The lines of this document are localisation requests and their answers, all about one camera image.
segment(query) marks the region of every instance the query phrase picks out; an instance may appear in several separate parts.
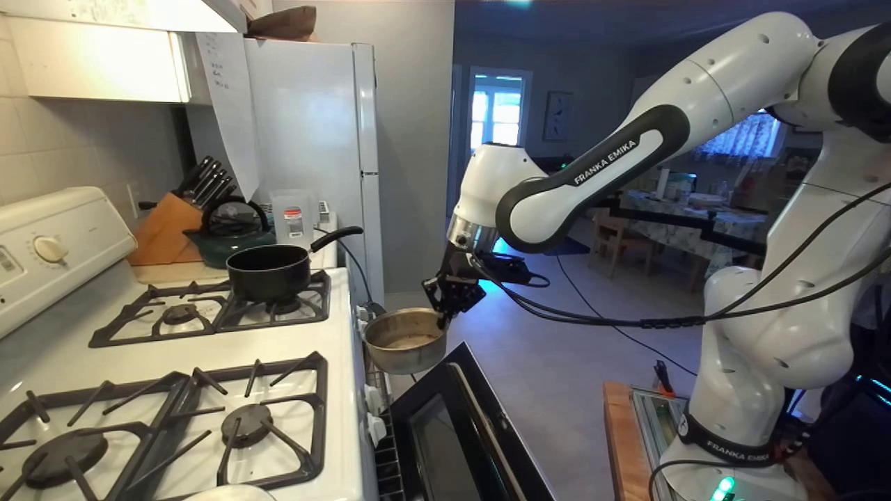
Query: white refrigerator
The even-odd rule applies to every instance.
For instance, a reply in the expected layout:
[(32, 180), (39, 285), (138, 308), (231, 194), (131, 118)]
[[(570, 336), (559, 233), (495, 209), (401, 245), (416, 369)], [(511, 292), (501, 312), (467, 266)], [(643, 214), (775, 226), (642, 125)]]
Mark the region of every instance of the white refrigerator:
[(339, 226), (362, 226), (344, 245), (359, 258), (376, 304), (385, 304), (376, 73), (371, 45), (245, 42), (260, 201), (271, 189), (312, 189)]

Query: black oven door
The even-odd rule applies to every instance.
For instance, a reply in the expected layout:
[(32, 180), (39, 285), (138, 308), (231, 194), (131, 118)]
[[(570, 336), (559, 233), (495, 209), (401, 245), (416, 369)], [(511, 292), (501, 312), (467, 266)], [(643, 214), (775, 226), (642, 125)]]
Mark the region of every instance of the black oven door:
[(380, 441), (385, 501), (554, 497), (472, 349), (455, 348), (387, 411)]

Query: window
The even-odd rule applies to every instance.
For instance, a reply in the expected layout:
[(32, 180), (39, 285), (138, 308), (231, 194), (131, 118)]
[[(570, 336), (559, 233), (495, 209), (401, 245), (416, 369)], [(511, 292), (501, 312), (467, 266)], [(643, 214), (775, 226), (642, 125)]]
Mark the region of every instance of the window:
[(701, 145), (706, 155), (732, 159), (775, 159), (781, 149), (784, 125), (767, 114), (749, 114), (743, 121), (728, 128), (721, 137)]
[(480, 145), (525, 145), (529, 78), (522, 73), (477, 73), (472, 149)]

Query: table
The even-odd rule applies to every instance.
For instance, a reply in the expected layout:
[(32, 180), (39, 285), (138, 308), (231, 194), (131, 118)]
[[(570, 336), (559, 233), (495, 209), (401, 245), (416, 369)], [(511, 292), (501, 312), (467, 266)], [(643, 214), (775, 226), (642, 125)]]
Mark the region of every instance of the table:
[[(651, 214), (672, 214), (672, 217), (690, 217), (690, 220), (713, 220), (717, 233), (728, 233), (735, 240), (760, 242), (767, 233), (767, 217), (756, 212), (735, 212), (735, 209), (690, 209), (687, 203), (660, 201), (651, 192), (626, 189), (621, 196), (621, 209), (632, 212), (651, 212)], [(701, 255), (707, 260), (707, 272), (732, 263), (743, 251), (701, 240), (701, 227), (690, 226), (668, 226), (668, 223), (647, 223), (635, 220), (632, 227), (667, 248), (678, 248), (683, 253)]]
[[(643, 452), (632, 393), (626, 383), (604, 383), (603, 395), (616, 501), (650, 501), (651, 471)], [(835, 497), (828, 478), (804, 452), (789, 458), (789, 468), (797, 473), (797, 478), (802, 478), (809, 501)]]

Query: black pot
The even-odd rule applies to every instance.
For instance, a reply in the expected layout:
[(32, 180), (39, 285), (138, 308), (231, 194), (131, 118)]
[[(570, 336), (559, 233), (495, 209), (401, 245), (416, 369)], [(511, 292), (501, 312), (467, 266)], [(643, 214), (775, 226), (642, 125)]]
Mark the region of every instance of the black pot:
[(348, 233), (362, 233), (359, 226), (348, 226), (316, 240), (307, 248), (268, 245), (249, 248), (227, 258), (231, 292), (238, 301), (289, 304), (310, 285), (310, 253), (325, 248)]

